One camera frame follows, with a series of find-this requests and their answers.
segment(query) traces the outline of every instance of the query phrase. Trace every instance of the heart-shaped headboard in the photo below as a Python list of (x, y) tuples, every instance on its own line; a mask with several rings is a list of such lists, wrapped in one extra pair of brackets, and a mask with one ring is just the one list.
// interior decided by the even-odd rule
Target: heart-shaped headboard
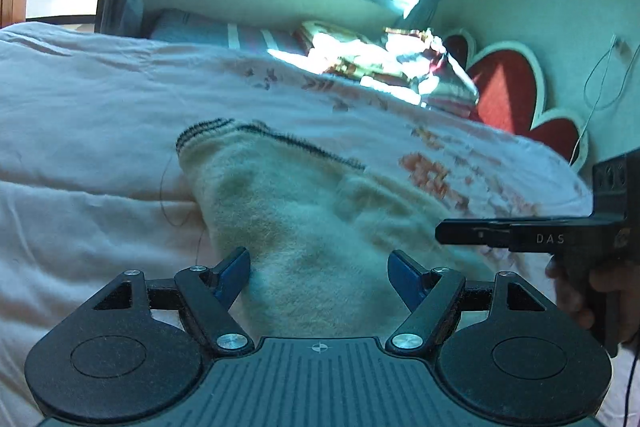
[(444, 45), (480, 92), (472, 118), (511, 134), (542, 142), (556, 151), (574, 171), (580, 171), (589, 153), (585, 132), (575, 150), (584, 122), (564, 108), (546, 109), (546, 86), (542, 68), (533, 51), (515, 41), (491, 44), (470, 57), (475, 40), (469, 32), (456, 30), (445, 36)]

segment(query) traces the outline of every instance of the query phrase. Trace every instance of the black wire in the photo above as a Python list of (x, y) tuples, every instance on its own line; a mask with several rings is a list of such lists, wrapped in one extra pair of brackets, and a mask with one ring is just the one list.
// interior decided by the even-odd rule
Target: black wire
[(604, 55), (602, 55), (602, 58), (598, 61), (598, 63), (593, 68), (593, 70), (591, 70), (591, 73), (589, 74), (589, 76), (587, 78), (587, 81), (584, 83), (584, 87), (582, 88), (582, 98), (584, 100), (584, 103), (587, 105), (587, 107), (594, 108), (594, 110), (596, 110), (596, 111), (602, 111), (602, 110), (605, 110), (605, 109), (611, 107), (618, 100), (620, 100), (620, 96), (622, 96), (622, 92), (625, 90), (626, 81), (628, 80), (629, 73), (631, 72), (631, 68), (633, 68), (633, 66), (634, 66), (634, 62), (636, 61), (636, 57), (638, 56), (638, 52), (640, 52), (640, 44), (638, 44), (638, 47), (636, 48), (636, 51), (633, 54), (633, 57), (631, 57), (631, 61), (629, 62), (628, 67), (626, 67), (625, 76), (622, 79), (622, 85), (620, 86), (620, 89), (618, 90), (618, 94), (610, 102), (607, 102), (605, 105), (601, 105), (600, 107), (595, 108), (595, 105), (598, 105), (598, 102), (600, 100), (598, 99), (598, 102), (596, 102), (595, 105), (591, 105), (591, 103), (589, 102), (589, 99), (587, 97), (587, 85), (589, 84), (589, 80), (591, 80), (591, 77), (593, 76), (593, 73), (595, 72), (596, 68), (602, 63), (602, 61), (606, 58), (606, 56), (607, 56), (607, 54), (609, 54), (609, 52), (607, 52)]
[[(587, 77), (587, 81), (584, 83), (584, 87), (582, 88), (582, 98), (584, 99), (584, 103), (587, 105), (587, 107), (589, 108), (593, 108), (594, 106), (591, 105), (589, 103), (589, 99), (587, 98), (587, 86), (589, 85), (589, 81), (591, 80), (591, 77), (593, 76), (593, 73), (596, 72), (596, 70), (598, 69), (598, 66), (601, 65), (602, 61), (607, 58), (607, 55), (609, 55), (610, 53), (613, 52), (613, 49), (610, 48), (606, 51), (606, 53), (604, 55), (602, 55), (602, 57), (600, 57), (600, 60), (597, 61), (596, 65), (593, 67), (593, 70), (591, 70), (591, 73), (589, 73), (589, 76)], [(602, 84), (600, 84), (600, 93), (602, 94), (602, 86), (604, 84), (604, 78), (602, 79)]]
[(191, 217), (191, 213), (193, 211), (190, 210), (188, 212), (188, 214), (185, 216), (185, 218), (182, 220), (181, 223), (174, 223), (171, 219), (169, 219), (169, 216), (166, 215), (166, 210), (164, 209), (164, 200), (162, 199), (162, 184), (164, 183), (164, 177), (166, 176), (166, 172), (169, 169), (169, 165), (171, 165), (171, 161), (173, 159), (174, 159), (174, 157), (170, 156), (169, 161), (166, 163), (166, 167), (164, 168), (164, 171), (162, 171), (162, 177), (160, 178), (159, 201), (160, 201), (160, 209), (162, 210), (162, 215), (164, 216), (164, 219), (166, 219), (166, 222), (169, 223), (169, 225), (171, 225), (172, 227), (175, 227), (177, 229), (181, 229), (181, 227), (183, 227), (184, 225), (187, 224), (187, 221)]
[(631, 399), (631, 387), (634, 383), (634, 373), (636, 371), (636, 364), (638, 364), (638, 358), (640, 358), (640, 328), (636, 333), (636, 355), (634, 357), (634, 363), (631, 365), (631, 374), (629, 374), (629, 383), (626, 385), (626, 398), (625, 398), (625, 422), (622, 427), (626, 427), (626, 423), (629, 420), (629, 400)]
[(636, 48), (636, 51), (634, 52), (633, 57), (631, 57), (631, 61), (629, 62), (628, 67), (626, 68), (625, 76), (622, 79), (622, 85), (620, 86), (620, 89), (618, 90), (618, 94), (615, 96), (615, 98), (613, 100), (611, 100), (611, 102), (606, 103), (605, 105), (601, 105), (599, 108), (596, 109), (596, 111), (601, 111), (603, 109), (609, 108), (613, 104), (615, 104), (618, 100), (620, 100), (620, 97), (622, 96), (622, 92), (625, 90), (626, 81), (627, 81), (627, 79), (629, 77), (629, 72), (631, 71), (631, 68), (633, 68), (633, 66), (634, 66), (634, 62), (636, 61), (636, 57), (638, 56), (638, 52), (640, 52), (640, 44), (638, 44), (638, 47)]

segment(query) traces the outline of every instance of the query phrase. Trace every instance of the white comforter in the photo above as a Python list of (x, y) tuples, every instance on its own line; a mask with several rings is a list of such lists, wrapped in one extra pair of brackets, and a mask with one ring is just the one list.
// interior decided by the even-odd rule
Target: white comforter
[[(119, 272), (172, 277), (226, 253), (212, 251), (175, 157), (198, 121), (264, 121), (437, 194), (453, 216), (591, 210), (542, 145), (222, 48), (15, 25), (0, 31), (0, 100), (3, 427), (41, 419), (22, 375), (30, 348)], [(546, 256), (479, 255), (553, 296)], [(614, 363), (600, 413), (611, 426), (629, 365), (628, 353)]]

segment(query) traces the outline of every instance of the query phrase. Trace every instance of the cream towel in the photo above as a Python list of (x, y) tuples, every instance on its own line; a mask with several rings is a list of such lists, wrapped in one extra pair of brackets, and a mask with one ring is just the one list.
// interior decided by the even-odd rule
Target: cream towel
[(394, 249), (427, 268), (494, 278), (477, 253), (436, 242), (447, 217), (440, 203), (356, 161), (234, 120), (185, 131), (177, 150), (212, 245), (252, 254), (246, 323), (238, 320), (254, 340), (377, 335), (384, 343), (408, 316), (386, 274)]

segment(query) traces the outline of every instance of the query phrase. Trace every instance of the crosshair marking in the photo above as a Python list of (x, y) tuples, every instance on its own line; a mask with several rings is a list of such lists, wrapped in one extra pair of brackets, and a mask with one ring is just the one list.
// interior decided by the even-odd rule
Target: crosshair marking
[(316, 353), (324, 353), (327, 349), (329, 349), (329, 346), (323, 344), (322, 342), (318, 342), (317, 344), (311, 346), (311, 349), (313, 349)]

